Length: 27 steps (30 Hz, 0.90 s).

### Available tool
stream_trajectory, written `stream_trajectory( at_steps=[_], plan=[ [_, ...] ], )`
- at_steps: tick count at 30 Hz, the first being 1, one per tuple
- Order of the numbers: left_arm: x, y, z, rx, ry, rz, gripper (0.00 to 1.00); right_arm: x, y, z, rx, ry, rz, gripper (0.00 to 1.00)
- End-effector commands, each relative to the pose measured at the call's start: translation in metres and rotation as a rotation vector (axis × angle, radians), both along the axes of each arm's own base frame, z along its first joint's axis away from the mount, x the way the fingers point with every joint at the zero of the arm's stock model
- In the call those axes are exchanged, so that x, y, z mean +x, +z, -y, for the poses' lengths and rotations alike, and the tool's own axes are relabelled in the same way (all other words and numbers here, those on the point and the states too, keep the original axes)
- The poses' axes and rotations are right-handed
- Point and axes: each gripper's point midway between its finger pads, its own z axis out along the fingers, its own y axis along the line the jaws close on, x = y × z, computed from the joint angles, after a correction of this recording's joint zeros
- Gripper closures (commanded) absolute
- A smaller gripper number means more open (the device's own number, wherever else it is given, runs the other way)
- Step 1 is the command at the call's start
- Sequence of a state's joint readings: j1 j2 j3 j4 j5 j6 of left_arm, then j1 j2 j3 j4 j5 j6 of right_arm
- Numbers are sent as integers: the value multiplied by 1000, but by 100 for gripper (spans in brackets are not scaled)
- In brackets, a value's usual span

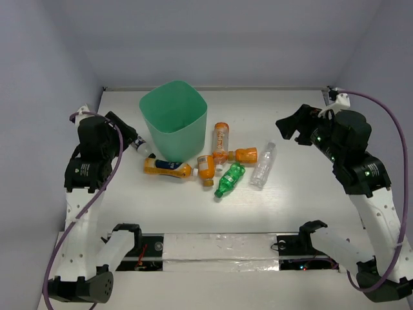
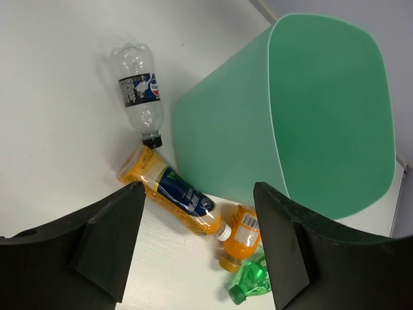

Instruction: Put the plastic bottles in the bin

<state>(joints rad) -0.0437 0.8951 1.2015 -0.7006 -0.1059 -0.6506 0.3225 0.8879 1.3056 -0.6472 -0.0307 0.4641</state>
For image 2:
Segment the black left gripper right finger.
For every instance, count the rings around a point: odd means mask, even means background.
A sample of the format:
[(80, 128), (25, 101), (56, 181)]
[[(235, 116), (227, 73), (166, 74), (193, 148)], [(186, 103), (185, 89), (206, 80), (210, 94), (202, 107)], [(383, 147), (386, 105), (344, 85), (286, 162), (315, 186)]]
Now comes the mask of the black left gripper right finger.
[(254, 186), (277, 309), (411, 309), (412, 238), (326, 218), (265, 182)]

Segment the green plastic bottle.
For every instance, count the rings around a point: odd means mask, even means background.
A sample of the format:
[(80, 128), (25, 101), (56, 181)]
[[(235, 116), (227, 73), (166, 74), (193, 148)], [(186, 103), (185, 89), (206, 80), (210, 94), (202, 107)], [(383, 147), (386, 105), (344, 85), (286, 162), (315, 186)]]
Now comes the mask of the green plastic bottle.
[(249, 297), (265, 295), (272, 291), (264, 252), (257, 253), (241, 266), (228, 290), (228, 295), (236, 305)]

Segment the orange bottle blue label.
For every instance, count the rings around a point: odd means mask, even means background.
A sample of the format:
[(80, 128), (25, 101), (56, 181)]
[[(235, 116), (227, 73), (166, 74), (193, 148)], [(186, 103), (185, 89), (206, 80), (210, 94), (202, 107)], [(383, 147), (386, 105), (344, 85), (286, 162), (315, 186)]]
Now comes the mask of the orange bottle blue label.
[(230, 237), (232, 229), (215, 202), (188, 184), (149, 147), (142, 145), (133, 151), (117, 173), (117, 179), (125, 185), (142, 182), (146, 197), (195, 235), (212, 235), (221, 242)]

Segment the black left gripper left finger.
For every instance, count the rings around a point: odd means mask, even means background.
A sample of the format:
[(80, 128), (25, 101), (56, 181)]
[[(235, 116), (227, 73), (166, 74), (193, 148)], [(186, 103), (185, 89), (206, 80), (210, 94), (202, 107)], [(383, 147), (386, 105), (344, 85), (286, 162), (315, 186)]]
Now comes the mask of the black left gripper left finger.
[(135, 181), (1, 238), (2, 309), (114, 309), (123, 300), (145, 204)]

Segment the clear bottle black label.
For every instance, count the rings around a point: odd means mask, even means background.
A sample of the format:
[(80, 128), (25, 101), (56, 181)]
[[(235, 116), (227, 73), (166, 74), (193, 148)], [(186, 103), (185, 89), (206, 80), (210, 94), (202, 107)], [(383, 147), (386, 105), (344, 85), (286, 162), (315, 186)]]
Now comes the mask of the clear bottle black label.
[(151, 149), (163, 145), (159, 130), (164, 120), (155, 62), (151, 49), (144, 43), (127, 43), (110, 54), (123, 106), (131, 126)]

